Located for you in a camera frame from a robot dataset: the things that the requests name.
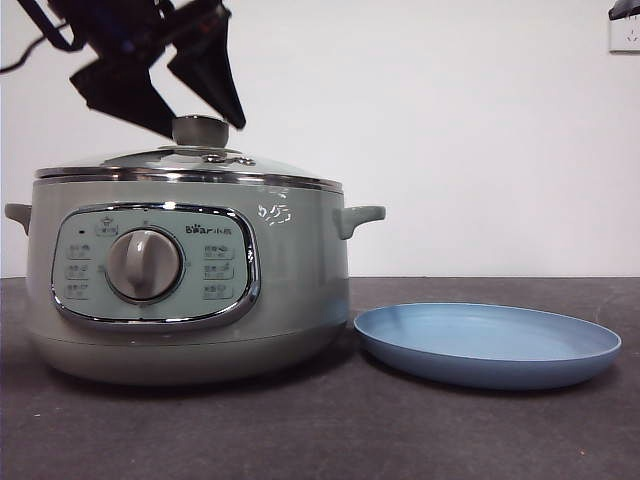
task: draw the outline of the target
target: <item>plate rim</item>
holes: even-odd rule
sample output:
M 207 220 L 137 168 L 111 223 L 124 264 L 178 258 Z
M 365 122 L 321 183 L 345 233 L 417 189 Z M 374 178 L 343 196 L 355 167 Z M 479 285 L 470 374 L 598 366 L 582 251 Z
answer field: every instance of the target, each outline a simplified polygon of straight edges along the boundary
M 466 355 L 453 355 L 450 353 L 438 353 L 438 352 L 432 352 L 429 350 L 420 350 L 417 348 L 411 348 L 411 347 L 406 347 L 403 345 L 398 345 L 397 343 L 393 343 L 393 342 L 389 342 L 386 340 L 381 339 L 380 337 L 376 337 L 374 335 L 368 334 L 366 333 L 364 330 L 362 330 L 362 328 L 360 328 L 358 326 L 358 320 L 360 320 L 361 317 L 363 317 L 366 314 L 372 313 L 372 312 L 376 312 L 378 310 L 385 310 L 388 308 L 392 308 L 392 307 L 407 307 L 407 306 L 414 306 L 414 305 L 423 305 L 423 306 L 467 306 L 467 307 L 490 307 L 490 308 L 498 308 L 498 309 L 509 309 L 509 310 L 520 310 L 520 311 L 526 311 L 526 312 L 533 312 L 536 314 L 545 314 L 545 315 L 553 315 L 556 317 L 561 317 L 561 318 L 566 318 L 566 319 L 571 319 L 571 320 L 577 320 L 579 322 L 585 323 L 585 324 L 589 324 L 593 327 L 597 327 L 601 330 L 604 330 L 605 332 L 613 335 L 613 337 L 616 339 L 616 344 L 607 349 L 607 350 L 603 350 L 602 352 L 599 353 L 595 353 L 595 354 L 591 354 L 591 355 L 582 355 L 582 356 L 577 356 L 577 357 L 572 357 L 572 358 L 558 358 L 558 359 L 497 359 L 497 358 L 483 358 L 483 357 L 473 357 L 473 356 L 466 356 Z M 497 305 L 497 304 L 491 304 L 491 303 L 469 303 L 469 302 L 410 302 L 410 303 L 397 303 L 397 304 L 392 304 L 392 305 L 385 305 L 382 307 L 376 307 L 376 308 L 372 308 L 369 310 L 366 310 L 364 312 L 359 313 L 358 315 L 356 315 L 356 317 L 353 319 L 353 326 L 354 329 L 362 336 L 366 337 L 367 339 L 371 339 L 374 340 L 376 342 L 379 342 L 383 345 L 389 345 L 392 347 L 396 347 L 396 348 L 400 348 L 403 350 L 409 350 L 412 352 L 416 352 L 416 353 L 421 353 L 421 354 L 428 354 L 428 355 L 436 355 L 436 356 L 440 356 L 440 357 L 448 357 L 448 358 L 454 358 L 454 359 L 461 359 L 461 360 L 473 360 L 473 361 L 483 361 L 483 362 L 501 362 L 501 363 L 558 363 L 558 362 L 575 362 L 575 361 L 579 361 L 579 360 L 588 360 L 588 359 L 594 359 L 594 358 L 599 358 L 599 357 L 604 357 L 607 355 L 610 355 L 612 353 L 617 353 L 621 348 L 622 348 L 622 337 L 620 337 L 620 335 L 618 335 L 616 332 L 614 332 L 613 330 L 604 327 L 598 323 L 594 323 L 594 322 L 590 322 L 588 320 L 583 320 L 581 318 L 577 318 L 577 317 L 572 317 L 570 315 L 564 315 L 562 313 L 555 313 L 555 312 L 547 312 L 545 310 L 536 310 L 533 308 L 525 308 L 525 307 L 516 307 L 516 306 L 511 306 L 511 305 Z

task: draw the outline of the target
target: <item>dark table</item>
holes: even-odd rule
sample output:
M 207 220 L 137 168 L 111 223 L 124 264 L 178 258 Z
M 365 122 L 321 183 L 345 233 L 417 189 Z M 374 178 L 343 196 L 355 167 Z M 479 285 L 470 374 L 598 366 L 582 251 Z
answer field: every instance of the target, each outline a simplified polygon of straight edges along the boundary
M 257 379 L 182 388 L 78 380 L 47 368 L 2 281 L 2 479 L 638 479 L 640 279 L 352 279 L 352 316 L 414 301 L 555 311 L 618 332 L 615 366 L 537 393 L 395 372 L 353 328 Z

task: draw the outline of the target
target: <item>plastic plate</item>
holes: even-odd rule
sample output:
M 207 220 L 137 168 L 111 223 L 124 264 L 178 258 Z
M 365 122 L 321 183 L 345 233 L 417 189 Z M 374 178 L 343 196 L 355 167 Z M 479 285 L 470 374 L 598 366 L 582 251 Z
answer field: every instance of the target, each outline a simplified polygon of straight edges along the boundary
M 370 310 L 355 328 L 384 363 L 430 380 L 501 390 L 558 388 L 606 369 L 622 340 L 556 313 L 499 305 L 414 303 Z

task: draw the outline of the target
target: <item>wall outlet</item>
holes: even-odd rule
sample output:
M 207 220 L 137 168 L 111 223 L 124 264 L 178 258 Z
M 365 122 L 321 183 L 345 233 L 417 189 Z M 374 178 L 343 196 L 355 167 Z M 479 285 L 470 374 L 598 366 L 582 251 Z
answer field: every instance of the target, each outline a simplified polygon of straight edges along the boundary
M 609 22 L 609 51 L 613 53 L 640 53 L 640 16 L 621 18 Z

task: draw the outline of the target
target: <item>stainless steel rim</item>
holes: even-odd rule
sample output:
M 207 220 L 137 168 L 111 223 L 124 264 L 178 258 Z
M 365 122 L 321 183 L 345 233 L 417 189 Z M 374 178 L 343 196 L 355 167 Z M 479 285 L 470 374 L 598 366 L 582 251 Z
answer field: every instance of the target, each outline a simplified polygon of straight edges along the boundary
M 322 190 L 342 194 L 342 184 L 332 180 L 292 175 L 256 174 L 210 170 L 160 170 L 122 167 L 44 168 L 36 172 L 35 185 L 72 182 L 228 183 L 251 186 L 277 186 Z

